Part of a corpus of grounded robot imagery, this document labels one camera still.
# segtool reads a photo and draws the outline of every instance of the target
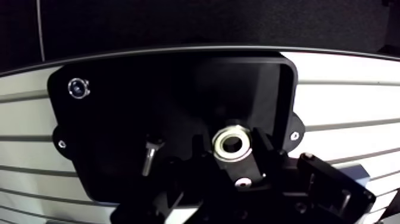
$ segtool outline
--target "slatwall groove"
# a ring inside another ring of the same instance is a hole
[[[386,120],[371,120],[367,122],[349,122],[349,123],[338,123],[332,125],[310,125],[305,127],[306,132],[317,132],[320,130],[335,130],[335,129],[346,129],[354,127],[366,127],[375,125],[388,125],[400,123],[400,118],[386,119]]]
[[[17,94],[7,94],[0,96],[0,104],[7,102],[18,102],[33,99],[44,99],[48,98],[48,93],[46,90],[36,90],[30,92],[20,92]]]
[[[350,85],[350,86],[400,86],[400,82],[359,82],[359,81],[323,81],[300,80],[300,85]]]
[[[53,142],[51,135],[0,135],[0,141],[6,142]]]
[[[16,222],[10,222],[10,221],[5,220],[5,219],[0,219],[0,221],[1,221],[2,223],[17,224]]]
[[[59,177],[67,177],[67,178],[77,178],[78,177],[76,172],[27,169],[27,168],[11,167],[11,166],[0,166],[0,170],[19,172],[19,173],[40,174],[40,175],[48,175],[48,176],[59,176]]]
[[[24,197],[30,197],[30,198],[37,198],[37,199],[41,199],[41,200],[49,200],[49,201],[56,201],[56,202],[70,203],[70,204],[81,204],[84,206],[116,207],[115,204],[98,203],[95,201],[82,201],[82,200],[74,200],[74,199],[67,199],[67,198],[50,197],[50,196],[45,196],[45,195],[29,194],[29,193],[13,191],[10,189],[5,189],[5,188],[0,188],[0,192],[15,194],[15,195],[24,196]]]
[[[390,154],[390,153],[395,153],[395,152],[399,152],[399,151],[400,151],[400,148],[394,148],[394,149],[391,149],[391,150],[384,150],[384,151],[379,151],[379,152],[376,152],[376,153],[361,154],[361,155],[356,155],[356,156],[353,156],[353,157],[346,157],[346,158],[339,158],[339,159],[335,159],[335,160],[325,160],[325,161],[330,163],[330,164],[346,163],[346,162],[350,162],[350,161],[354,161],[354,160],[360,160],[360,159],[364,159],[364,158],[371,158],[371,157]]]

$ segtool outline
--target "camera lens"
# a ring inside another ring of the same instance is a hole
[[[82,79],[72,79],[68,83],[68,91],[75,99],[82,99],[89,94],[88,82]]]

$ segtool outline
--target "dark background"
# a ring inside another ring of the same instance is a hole
[[[0,71],[181,43],[377,52],[400,46],[396,7],[381,0],[0,0]]]

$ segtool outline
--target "white slatwall panel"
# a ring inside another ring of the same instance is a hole
[[[17,94],[47,89],[47,79],[50,74],[60,69],[53,67],[49,69],[30,71],[2,77],[0,79],[0,95]]]
[[[400,170],[400,151],[395,153],[388,153],[384,155],[378,155],[371,158],[364,158],[361,160],[354,160],[348,163],[342,164],[361,164],[371,178],[378,178],[380,176],[387,175],[388,173],[394,173]]]
[[[45,224],[46,219],[0,208],[0,218],[18,224]]]
[[[110,223],[110,214],[114,211],[114,208],[109,207],[61,203],[4,192],[0,192],[0,204],[29,213],[54,217],[73,217],[73,220],[94,223]]]
[[[0,117],[0,136],[51,135],[57,125],[49,99],[0,104]]]
[[[74,172],[70,160],[52,142],[1,142],[0,166]]]
[[[90,201],[78,178],[0,170],[0,188],[28,194]]]
[[[299,81],[400,83],[400,63],[380,59],[282,52],[295,63]]]
[[[366,215],[366,217],[364,218],[362,224],[374,224],[376,223],[380,217],[383,215],[383,213],[385,212],[384,209],[381,209],[379,211],[375,211],[373,213],[370,213],[368,215]]]
[[[400,96],[399,62],[299,52],[283,54],[296,64],[299,74],[294,110],[308,130],[315,130],[315,127],[318,130],[307,132],[290,156],[309,152],[324,160],[337,160],[400,148],[400,138],[397,137],[400,123],[395,120],[400,120],[400,106],[396,103]],[[1,78],[0,99],[4,95],[45,91],[47,78],[57,69],[59,67]],[[340,129],[344,123],[382,120],[386,123]],[[49,136],[56,125],[47,98],[0,103],[0,137]],[[400,151],[358,159],[357,162],[372,178],[379,178],[400,170],[400,163],[395,162],[399,161],[398,158]],[[60,156],[51,142],[0,141],[0,166],[34,169],[36,173],[41,170],[74,172],[72,163]],[[375,212],[365,218],[364,223],[371,224],[379,219],[395,196],[396,189],[400,188],[400,174],[371,181],[367,188],[381,195],[373,207]],[[52,216],[108,223],[113,210],[112,207],[52,201],[24,194],[90,201],[77,178],[57,176],[57,173],[43,175],[18,169],[0,170],[1,219],[18,224],[42,224],[47,216]],[[44,217],[2,209],[1,206]],[[167,223],[179,223],[194,211],[176,211]]]
[[[298,85],[294,112],[304,125],[400,118],[400,86]]]
[[[313,153],[322,160],[335,160],[400,147],[400,123],[348,129],[306,132],[300,145],[289,153]]]
[[[392,200],[395,198],[396,194],[397,194],[397,191],[393,191],[393,192],[390,192],[385,195],[377,197],[375,204],[371,209],[371,212],[378,211],[378,210],[384,209],[387,206],[389,206],[390,203],[392,202]]]

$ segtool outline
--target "metal washer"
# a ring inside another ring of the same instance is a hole
[[[214,144],[214,156],[222,161],[240,161],[246,158],[251,153],[250,139],[247,135],[247,129],[240,125],[228,126],[224,129],[219,130],[214,137],[212,142]],[[237,137],[242,141],[241,148],[234,153],[230,153],[224,150],[224,141],[231,137]]]

